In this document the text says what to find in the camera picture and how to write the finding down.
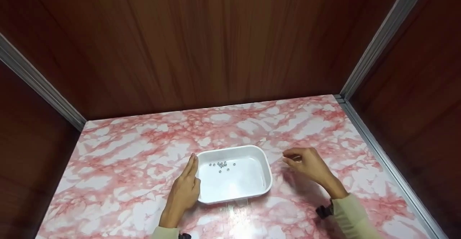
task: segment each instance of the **brown wood grain wall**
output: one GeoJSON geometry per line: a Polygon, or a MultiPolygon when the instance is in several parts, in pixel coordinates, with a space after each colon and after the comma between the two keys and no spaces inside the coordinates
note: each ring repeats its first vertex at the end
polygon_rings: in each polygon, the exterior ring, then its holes
{"type": "Polygon", "coordinates": [[[32,238],[79,132],[0,61],[0,238],[32,238]]]}
{"type": "Polygon", "coordinates": [[[352,97],[450,238],[461,234],[461,0],[420,0],[352,97]]]}
{"type": "Polygon", "coordinates": [[[0,0],[87,119],[339,93],[395,0],[0,0]]]}

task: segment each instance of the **tray rim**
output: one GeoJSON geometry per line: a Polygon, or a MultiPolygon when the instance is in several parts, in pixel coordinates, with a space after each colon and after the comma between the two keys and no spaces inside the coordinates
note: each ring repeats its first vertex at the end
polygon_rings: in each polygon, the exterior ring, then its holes
{"type": "Polygon", "coordinates": [[[203,151],[203,152],[199,152],[197,154],[197,157],[199,157],[201,154],[205,154],[205,153],[210,153],[210,152],[219,152],[219,151],[224,151],[224,150],[228,150],[228,149],[239,149],[239,148],[244,148],[244,147],[255,147],[257,148],[261,153],[262,155],[264,156],[264,159],[265,159],[265,163],[267,164],[267,168],[269,169],[269,176],[270,176],[270,181],[269,181],[269,185],[268,187],[262,192],[262,193],[253,193],[251,195],[248,195],[248,196],[242,196],[240,198],[231,198],[231,199],[226,199],[226,200],[221,200],[221,201],[210,201],[210,202],[205,202],[205,201],[201,201],[200,200],[200,196],[198,198],[198,201],[201,202],[201,203],[204,203],[204,204],[216,204],[216,203],[223,203],[223,202],[229,202],[229,201],[235,201],[235,200],[241,200],[241,199],[245,199],[245,198],[255,198],[257,196],[262,196],[264,195],[265,193],[268,193],[268,191],[270,190],[270,188],[272,188],[272,183],[273,183],[273,176],[272,176],[272,170],[270,169],[270,164],[269,164],[269,160],[267,159],[267,155],[265,155],[265,152],[263,149],[261,149],[260,147],[256,146],[256,145],[252,145],[252,144],[249,144],[249,145],[240,145],[240,146],[234,146],[234,147],[225,147],[225,148],[220,148],[220,149],[214,149],[214,150],[207,150],[207,151],[203,151]]]}

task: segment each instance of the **metal frame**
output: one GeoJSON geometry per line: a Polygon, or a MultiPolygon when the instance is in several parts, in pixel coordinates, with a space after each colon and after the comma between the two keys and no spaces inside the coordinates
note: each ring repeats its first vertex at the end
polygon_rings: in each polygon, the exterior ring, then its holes
{"type": "Polygon", "coordinates": [[[39,73],[3,34],[0,34],[0,60],[76,129],[79,131],[83,130],[86,119],[39,73]]]}
{"type": "Polygon", "coordinates": [[[340,94],[349,100],[418,0],[397,0],[352,71],[340,94]]]}
{"type": "Polygon", "coordinates": [[[393,179],[394,183],[401,191],[405,202],[408,204],[411,211],[413,211],[418,221],[428,233],[429,237],[433,239],[448,239],[438,223],[431,216],[428,209],[424,206],[418,196],[416,196],[416,193],[410,187],[407,180],[405,180],[403,175],[387,156],[386,152],[384,152],[352,105],[348,101],[343,100],[341,96],[338,98],[338,95],[335,95],[335,98],[359,132],[360,136],[364,139],[365,143],[367,143],[368,148],[374,154],[376,160],[378,160],[382,168],[393,179]]]}

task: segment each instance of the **beige sleeve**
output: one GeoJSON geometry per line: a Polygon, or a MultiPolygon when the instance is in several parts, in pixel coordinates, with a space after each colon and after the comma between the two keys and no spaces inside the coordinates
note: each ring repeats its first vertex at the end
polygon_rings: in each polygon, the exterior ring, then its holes
{"type": "Polygon", "coordinates": [[[370,223],[365,208],[352,194],[343,199],[333,199],[336,222],[347,239],[381,239],[370,223]]]}
{"type": "Polygon", "coordinates": [[[179,229],[166,229],[157,226],[150,236],[151,239],[178,239],[179,229]]]}

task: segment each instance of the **pink marble surface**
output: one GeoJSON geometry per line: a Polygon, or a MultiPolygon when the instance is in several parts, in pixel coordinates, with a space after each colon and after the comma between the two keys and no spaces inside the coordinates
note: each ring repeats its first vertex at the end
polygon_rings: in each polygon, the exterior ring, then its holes
{"type": "Polygon", "coordinates": [[[245,144],[267,154],[272,189],[198,204],[181,231],[193,238],[341,238],[332,220],[315,213],[328,204],[326,192],[280,159],[289,147],[316,147],[385,238],[427,238],[333,96],[89,121],[37,237],[148,237],[192,152],[245,144]]]}

